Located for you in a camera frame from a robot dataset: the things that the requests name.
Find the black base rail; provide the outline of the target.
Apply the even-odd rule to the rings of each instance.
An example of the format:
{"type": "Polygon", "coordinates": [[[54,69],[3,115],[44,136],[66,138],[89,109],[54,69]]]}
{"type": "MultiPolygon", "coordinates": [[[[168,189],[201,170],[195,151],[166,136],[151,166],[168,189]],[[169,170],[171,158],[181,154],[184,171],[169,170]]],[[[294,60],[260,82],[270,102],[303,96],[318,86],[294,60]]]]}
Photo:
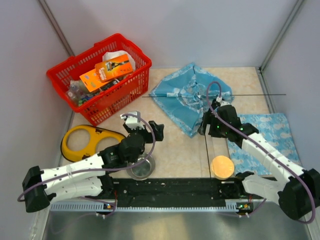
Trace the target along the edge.
{"type": "Polygon", "coordinates": [[[114,178],[111,192],[92,199],[117,199],[118,207],[196,208],[224,207],[225,200],[249,200],[250,195],[235,178],[225,183],[216,178],[114,178]]]}

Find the stainless steel pet bowl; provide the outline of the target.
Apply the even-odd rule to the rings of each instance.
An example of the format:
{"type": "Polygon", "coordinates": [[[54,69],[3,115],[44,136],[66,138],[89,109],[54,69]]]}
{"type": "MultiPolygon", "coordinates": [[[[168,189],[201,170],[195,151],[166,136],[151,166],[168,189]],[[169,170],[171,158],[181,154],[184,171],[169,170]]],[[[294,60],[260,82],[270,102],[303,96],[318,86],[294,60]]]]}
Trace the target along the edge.
{"type": "Polygon", "coordinates": [[[126,170],[127,174],[136,181],[143,181],[148,179],[156,168],[154,158],[145,152],[139,156],[136,163],[129,163],[128,166],[134,166],[126,170]]]}

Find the clear plastic bottle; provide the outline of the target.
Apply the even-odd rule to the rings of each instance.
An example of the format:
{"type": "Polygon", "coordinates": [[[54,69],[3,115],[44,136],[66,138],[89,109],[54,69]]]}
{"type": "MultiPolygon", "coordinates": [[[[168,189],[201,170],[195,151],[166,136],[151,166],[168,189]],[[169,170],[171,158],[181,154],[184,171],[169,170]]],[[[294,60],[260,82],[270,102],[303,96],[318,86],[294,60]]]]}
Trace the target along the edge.
{"type": "Polygon", "coordinates": [[[66,96],[73,102],[77,103],[86,96],[86,93],[78,85],[70,85],[66,91],[66,96]]]}

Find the orange Gillette razor box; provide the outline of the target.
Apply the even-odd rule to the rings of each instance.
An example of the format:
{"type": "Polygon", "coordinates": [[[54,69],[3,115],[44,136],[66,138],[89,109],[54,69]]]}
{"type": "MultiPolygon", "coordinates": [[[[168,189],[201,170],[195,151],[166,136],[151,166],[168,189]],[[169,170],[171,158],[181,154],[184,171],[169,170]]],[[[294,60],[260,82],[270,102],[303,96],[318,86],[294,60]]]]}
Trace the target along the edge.
{"type": "Polygon", "coordinates": [[[111,81],[134,72],[127,54],[99,62],[94,67],[101,82],[111,81]]]}

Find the black instant noodle cup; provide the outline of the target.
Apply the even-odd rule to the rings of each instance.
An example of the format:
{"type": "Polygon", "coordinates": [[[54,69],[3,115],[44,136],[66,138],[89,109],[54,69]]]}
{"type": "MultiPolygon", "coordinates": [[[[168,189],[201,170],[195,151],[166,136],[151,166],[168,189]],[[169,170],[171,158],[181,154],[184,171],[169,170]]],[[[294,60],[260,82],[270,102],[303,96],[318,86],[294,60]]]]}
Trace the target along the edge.
{"type": "Polygon", "coordinates": [[[117,85],[118,83],[120,83],[122,80],[124,80],[123,77],[120,77],[120,78],[115,78],[111,81],[109,81],[107,84],[105,84],[104,86],[101,87],[101,90],[102,91],[106,91],[110,88],[112,88],[113,86],[117,85]]]}

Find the white plastic bag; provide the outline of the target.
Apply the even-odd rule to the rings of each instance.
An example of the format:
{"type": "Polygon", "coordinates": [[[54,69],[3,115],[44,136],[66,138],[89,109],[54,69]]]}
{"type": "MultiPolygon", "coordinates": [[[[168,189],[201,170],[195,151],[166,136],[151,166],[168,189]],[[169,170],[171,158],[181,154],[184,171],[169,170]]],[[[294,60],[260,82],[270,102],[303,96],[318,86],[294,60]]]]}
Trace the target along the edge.
{"type": "Polygon", "coordinates": [[[107,60],[111,60],[113,58],[116,58],[116,57],[119,57],[119,56],[122,56],[122,55],[127,55],[128,57],[128,60],[132,66],[132,69],[135,71],[136,70],[136,62],[135,60],[132,58],[132,56],[127,52],[127,51],[124,51],[124,50],[118,50],[118,51],[113,51],[113,52],[106,52],[103,57],[102,57],[102,61],[107,61],[107,60]]]}

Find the blue patterned pet tent fabric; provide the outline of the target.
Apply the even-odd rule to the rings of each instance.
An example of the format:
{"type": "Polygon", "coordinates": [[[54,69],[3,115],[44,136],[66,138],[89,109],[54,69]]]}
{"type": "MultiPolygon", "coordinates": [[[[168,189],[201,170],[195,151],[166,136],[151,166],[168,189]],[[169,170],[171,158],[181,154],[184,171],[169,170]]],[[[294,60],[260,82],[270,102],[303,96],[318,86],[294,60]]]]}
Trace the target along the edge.
{"type": "Polygon", "coordinates": [[[231,103],[234,100],[232,88],[194,63],[165,76],[149,96],[184,134],[192,138],[209,109],[206,91],[213,81],[219,84],[210,87],[209,99],[212,101],[221,93],[222,98],[231,103]]]}

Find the red plastic shopping basket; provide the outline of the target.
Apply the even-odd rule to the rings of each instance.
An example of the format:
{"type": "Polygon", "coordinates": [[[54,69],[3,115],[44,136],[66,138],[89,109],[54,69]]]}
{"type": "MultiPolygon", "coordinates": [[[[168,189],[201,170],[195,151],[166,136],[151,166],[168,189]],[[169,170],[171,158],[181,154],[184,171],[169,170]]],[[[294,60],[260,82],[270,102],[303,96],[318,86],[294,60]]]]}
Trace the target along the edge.
{"type": "Polygon", "coordinates": [[[145,94],[149,88],[149,70],[152,61],[132,41],[120,33],[115,33],[83,53],[71,56],[46,72],[55,91],[65,100],[72,110],[80,113],[91,125],[97,126],[110,116],[145,94]],[[72,80],[92,70],[106,52],[124,50],[136,63],[136,70],[116,85],[76,106],[66,95],[72,80]]]}

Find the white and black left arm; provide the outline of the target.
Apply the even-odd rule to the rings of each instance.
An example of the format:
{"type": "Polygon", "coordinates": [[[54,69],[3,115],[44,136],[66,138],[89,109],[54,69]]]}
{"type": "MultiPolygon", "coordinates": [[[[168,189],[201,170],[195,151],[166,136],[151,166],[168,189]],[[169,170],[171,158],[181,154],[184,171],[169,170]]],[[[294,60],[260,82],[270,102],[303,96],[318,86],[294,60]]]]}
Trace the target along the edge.
{"type": "Polygon", "coordinates": [[[84,153],[81,160],[69,165],[31,167],[22,182],[23,193],[18,197],[26,212],[38,212],[52,203],[77,197],[109,198],[114,191],[109,173],[128,169],[129,163],[137,163],[146,144],[155,145],[164,139],[164,124],[149,121],[123,126],[128,136],[100,127],[95,127],[92,133],[95,137],[114,138],[118,141],[116,145],[93,155],[84,153]]]}

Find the thin black tent pole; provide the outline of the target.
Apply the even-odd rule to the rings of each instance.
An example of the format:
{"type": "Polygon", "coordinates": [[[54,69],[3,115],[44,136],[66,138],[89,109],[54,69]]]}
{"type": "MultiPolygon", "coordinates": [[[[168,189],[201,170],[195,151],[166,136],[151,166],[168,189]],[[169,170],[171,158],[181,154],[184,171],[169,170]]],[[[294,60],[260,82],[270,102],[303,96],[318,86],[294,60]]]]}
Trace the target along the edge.
{"type": "MultiPolygon", "coordinates": [[[[249,96],[287,96],[286,93],[263,93],[263,94],[231,94],[231,95],[224,95],[222,98],[226,97],[249,97],[249,96]]],[[[151,96],[151,95],[146,95],[142,96],[142,98],[175,98],[175,97],[205,97],[204,95],[161,95],[161,96],[151,96]]]]}

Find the yellow double pet bowl holder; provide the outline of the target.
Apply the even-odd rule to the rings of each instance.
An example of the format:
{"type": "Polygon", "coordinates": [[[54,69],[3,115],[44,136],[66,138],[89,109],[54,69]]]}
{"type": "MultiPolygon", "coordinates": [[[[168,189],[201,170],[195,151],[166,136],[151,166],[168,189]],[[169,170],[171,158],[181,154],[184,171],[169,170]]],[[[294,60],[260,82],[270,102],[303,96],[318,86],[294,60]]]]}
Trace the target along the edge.
{"type": "Polygon", "coordinates": [[[61,140],[62,156],[70,162],[78,162],[99,151],[99,144],[105,139],[119,143],[125,138],[120,132],[88,124],[77,125],[66,132],[61,140]]]}

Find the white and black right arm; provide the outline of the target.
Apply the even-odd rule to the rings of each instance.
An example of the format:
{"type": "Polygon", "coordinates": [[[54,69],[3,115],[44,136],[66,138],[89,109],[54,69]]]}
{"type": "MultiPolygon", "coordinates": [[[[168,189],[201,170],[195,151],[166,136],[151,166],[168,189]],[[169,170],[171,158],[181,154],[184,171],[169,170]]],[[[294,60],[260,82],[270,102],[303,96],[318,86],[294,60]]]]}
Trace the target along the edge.
{"type": "Polygon", "coordinates": [[[213,100],[204,113],[198,133],[214,138],[225,138],[255,157],[275,178],[269,180],[252,172],[240,174],[233,185],[239,198],[252,194],[277,204],[292,220],[311,213],[309,222],[316,217],[320,206],[320,173],[295,164],[273,147],[250,123],[242,123],[237,111],[227,101],[213,100]]]}

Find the orange round lid jar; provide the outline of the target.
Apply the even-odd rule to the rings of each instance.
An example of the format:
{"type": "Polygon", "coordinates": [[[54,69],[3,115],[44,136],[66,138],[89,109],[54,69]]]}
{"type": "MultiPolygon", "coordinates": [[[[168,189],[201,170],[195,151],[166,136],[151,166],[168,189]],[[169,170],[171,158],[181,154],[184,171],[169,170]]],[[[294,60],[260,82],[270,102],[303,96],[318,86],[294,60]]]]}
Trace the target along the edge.
{"type": "Polygon", "coordinates": [[[219,180],[230,178],[235,171],[235,165],[232,160],[224,155],[219,155],[213,158],[210,164],[213,176],[219,180]]]}

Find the blue green scouring pad pack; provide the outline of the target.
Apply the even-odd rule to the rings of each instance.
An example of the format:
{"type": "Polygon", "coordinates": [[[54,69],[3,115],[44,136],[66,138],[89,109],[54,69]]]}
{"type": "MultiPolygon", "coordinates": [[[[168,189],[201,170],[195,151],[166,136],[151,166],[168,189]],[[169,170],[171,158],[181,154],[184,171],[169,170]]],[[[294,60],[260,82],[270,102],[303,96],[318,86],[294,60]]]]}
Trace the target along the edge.
{"type": "Polygon", "coordinates": [[[78,100],[77,105],[80,107],[91,99],[89,96],[85,96],[78,100]]]}

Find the orange Scrub Daddy sponge pack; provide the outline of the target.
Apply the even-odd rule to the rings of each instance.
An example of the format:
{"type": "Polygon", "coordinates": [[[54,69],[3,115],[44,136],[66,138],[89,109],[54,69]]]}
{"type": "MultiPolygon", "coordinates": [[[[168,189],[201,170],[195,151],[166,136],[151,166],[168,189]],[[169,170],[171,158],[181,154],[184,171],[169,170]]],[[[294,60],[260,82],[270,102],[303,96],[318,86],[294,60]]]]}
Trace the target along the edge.
{"type": "Polygon", "coordinates": [[[101,81],[95,69],[92,69],[79,76],[86,89],[92,93],[106,85],[109,81],[101,81]]]}

